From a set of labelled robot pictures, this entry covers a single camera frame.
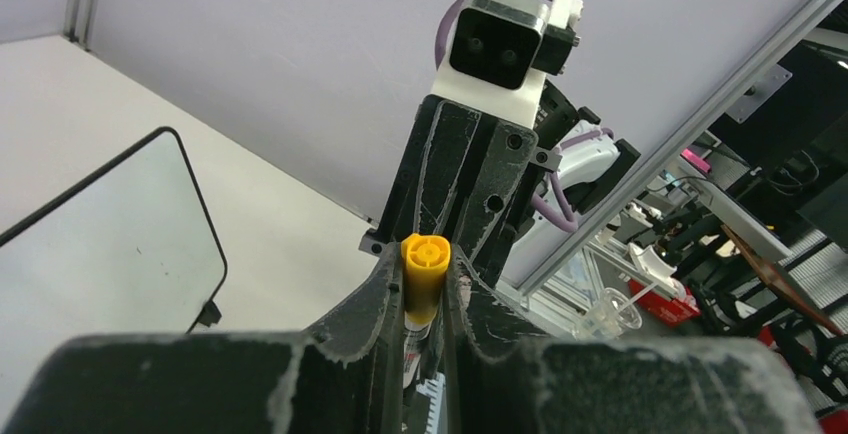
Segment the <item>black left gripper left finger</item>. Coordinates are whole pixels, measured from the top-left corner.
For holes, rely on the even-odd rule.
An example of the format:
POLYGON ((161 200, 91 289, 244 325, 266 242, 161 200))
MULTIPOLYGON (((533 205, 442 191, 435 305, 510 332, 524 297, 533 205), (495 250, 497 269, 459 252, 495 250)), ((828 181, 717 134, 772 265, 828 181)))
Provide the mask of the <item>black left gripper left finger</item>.
POLYGON ((87 336, 61 345, 8 433, 397 433, 402 267, 367 279, 294 332, 87 336))

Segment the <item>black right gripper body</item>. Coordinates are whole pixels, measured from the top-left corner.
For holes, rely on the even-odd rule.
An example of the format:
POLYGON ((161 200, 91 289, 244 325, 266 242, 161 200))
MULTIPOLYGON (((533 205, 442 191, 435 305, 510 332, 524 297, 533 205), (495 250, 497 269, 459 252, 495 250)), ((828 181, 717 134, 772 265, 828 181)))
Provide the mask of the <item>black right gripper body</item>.
POLYGON ((497 284, 513 244, 532 224, 531 199, 554 169, 564 98, 545 94, 528 128, 434 94, 416 113, 386 205, 360 250, 378 255, 413 233, 458 245, 497 284))

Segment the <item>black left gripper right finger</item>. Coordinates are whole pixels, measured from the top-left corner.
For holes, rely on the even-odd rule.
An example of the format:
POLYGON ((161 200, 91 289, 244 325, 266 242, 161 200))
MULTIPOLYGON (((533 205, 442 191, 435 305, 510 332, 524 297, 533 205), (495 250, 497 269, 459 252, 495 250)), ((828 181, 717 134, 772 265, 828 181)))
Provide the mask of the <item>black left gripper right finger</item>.
POLYGON ((454 249, 443 290, 452 433, 816 433, 792 373, 745 338, 546 333, 454 249))

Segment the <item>black framed whiteboard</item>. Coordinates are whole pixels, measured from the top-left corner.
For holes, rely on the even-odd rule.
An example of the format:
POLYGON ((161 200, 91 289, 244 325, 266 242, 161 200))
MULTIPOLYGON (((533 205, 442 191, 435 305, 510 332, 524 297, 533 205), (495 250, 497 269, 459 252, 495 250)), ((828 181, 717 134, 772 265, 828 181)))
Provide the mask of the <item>black framed whiteboard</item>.
POLYGON ((187 332, 228 262, 183 140, 159 127, 1 237, 1 342, 187 332))

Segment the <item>white marker pen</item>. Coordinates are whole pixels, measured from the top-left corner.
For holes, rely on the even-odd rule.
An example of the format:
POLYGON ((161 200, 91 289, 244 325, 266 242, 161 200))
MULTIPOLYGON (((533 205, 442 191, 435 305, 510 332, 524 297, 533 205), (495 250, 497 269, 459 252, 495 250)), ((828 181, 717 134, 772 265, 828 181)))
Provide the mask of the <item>white marker pen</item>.
POLYGON ((430 326, 404 321, 402 433, 437 433, 441 422, 442 377, 427 378, 421 360, 430 326))

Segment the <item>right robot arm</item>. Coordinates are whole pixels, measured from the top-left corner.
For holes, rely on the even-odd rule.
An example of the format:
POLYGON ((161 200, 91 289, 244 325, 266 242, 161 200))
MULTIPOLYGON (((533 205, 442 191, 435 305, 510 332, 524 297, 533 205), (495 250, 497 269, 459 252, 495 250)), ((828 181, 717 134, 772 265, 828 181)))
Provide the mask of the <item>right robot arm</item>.
POLYGON ((575 225, 639 157, 551 83, 530 127, 431 94, 415 116, 382 216, 360 249, 378 255, 413 233, 441 235, 495 285, 537 217, 575 225))

